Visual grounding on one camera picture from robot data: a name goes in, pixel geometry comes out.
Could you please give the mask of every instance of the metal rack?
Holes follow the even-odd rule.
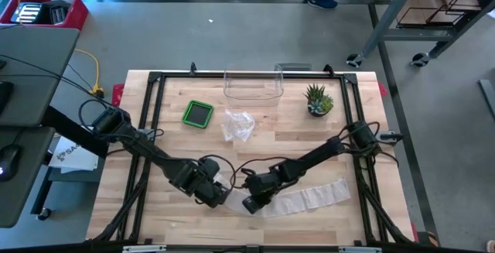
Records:
[[[424,67],[430,60],[439,57],[445,52],[459,37],[470,29],[481,17],[485,16],[495,8],[495,0],[488,1],[480,5],[479,11],[468,11],[455,25],[450,27],[425,28],[425,29],[389,29],[392,22],[402,10],[407,0],[391,0],[385,13],[379,19],[374,0],[366,0],[370,11],[371,21],[374,31],[368,38],[364,48],[359,53],[351,54],[347,57],[346,63],[352,67],[359,67],[363,60],[378,46],[382,62],[384,62],[385,72],[390,67],[386,47],[383,41],[436,41],[435,47],[427,53],[417,53],[412,57],[411,65]]]

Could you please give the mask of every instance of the concrete floor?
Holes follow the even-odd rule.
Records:
[[[87,2],[87,7],[90,16],[77,47],[100,60],[107,99],[111,87],[125,81],[127,70],[185,70],[191,61],[200,70],[266,70],[274,63],[311,63],[321,70],[329,63],[335,70],[355,71],[344,60],[363,47],[372,31],[365,5],[341,5],[334,12],[282,4]],[[485,242],[495,238],[495,121],[476,84],[482,78],[495,82],[494,37],[495,20],[485,17],[422,69],[408,62],[433,43],[387,43],[444,247],[482,251]],[[91,59],[75,53],[70,63],[93,83]],[[360,69],[375,71],[386,85],[377,51]],[[70,69],[64,75],[80,81]],[[86,99],[61,84],[52,104],[77,120],[77,105]],[[398,128],[390,96],[384,106],[390,126]],[[87,120],[100,112],[93,107]],[[400,145],[396,154],[411,220],[421,230],[415,188]],[[42,222],[29,215],[35,185],[18,224],[0,229],[0,248],[82,241],[96,190],[95,185],[55,183],[46,204],[55,212]]]

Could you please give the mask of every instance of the blue shoe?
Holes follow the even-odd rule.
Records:
[[[334,0],[308,0],[308,5],[319,9],[334,9],[339,3]]]

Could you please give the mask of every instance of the plastic bag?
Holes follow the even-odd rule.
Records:
[[[254,119],[246,112],[233,114],[225,109],[224,123],[221,126],[226,142],[231,141],[235,137],[246,142],[251,132],[253,132]]]

